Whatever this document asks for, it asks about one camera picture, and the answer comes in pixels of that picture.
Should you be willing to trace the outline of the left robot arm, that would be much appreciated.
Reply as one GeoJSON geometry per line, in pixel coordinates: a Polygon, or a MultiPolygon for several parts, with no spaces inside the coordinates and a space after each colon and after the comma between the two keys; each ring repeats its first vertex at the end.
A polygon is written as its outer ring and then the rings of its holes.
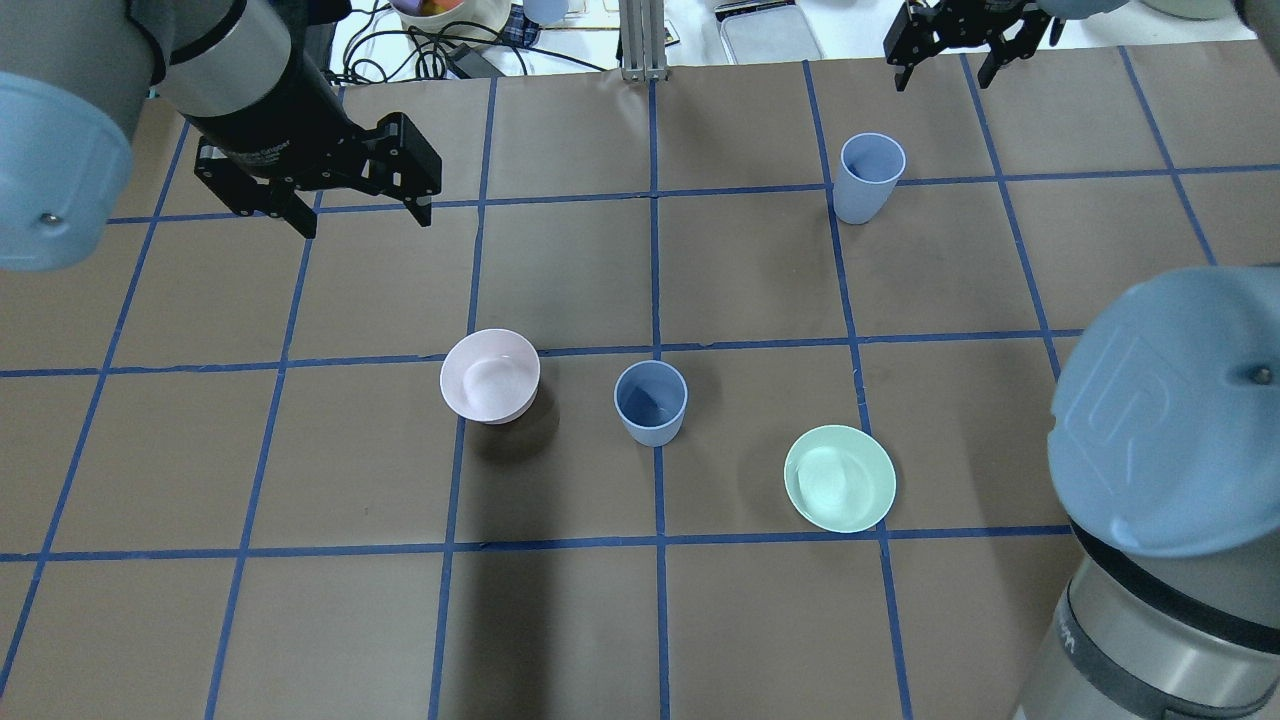
{"type": "Polygon", "coordinates": [[[306,192],[353,190],[433,219],[443,161],[401,111],[349,119],[306,36],[348,1],[5,1],[1,263],[52,272],[99,246],[156,94],[201,136],[195,174],[239,217],[317,233],[306,192]]]}

